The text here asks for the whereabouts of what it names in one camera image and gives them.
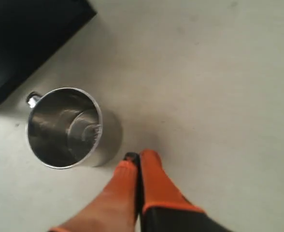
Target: white floor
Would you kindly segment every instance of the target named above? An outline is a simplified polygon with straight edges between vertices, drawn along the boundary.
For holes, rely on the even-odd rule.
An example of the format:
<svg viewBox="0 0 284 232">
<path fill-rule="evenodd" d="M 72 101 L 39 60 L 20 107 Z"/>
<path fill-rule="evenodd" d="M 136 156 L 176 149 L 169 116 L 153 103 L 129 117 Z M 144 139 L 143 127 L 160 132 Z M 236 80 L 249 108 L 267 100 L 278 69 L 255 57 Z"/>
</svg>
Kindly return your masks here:
<svg viewBox="0 0 284 232">
<path fill-rule="evenodd" d="M 148 147 L 238 232 L 284 231 L 284 0 L 94 0 L 99 15 L 0 106 L 0 232 L 42 232 Z M 121 120 L 118 156 L 53 170 L 27 146 L 27 94 L 79 87 Z"/>
</svg>

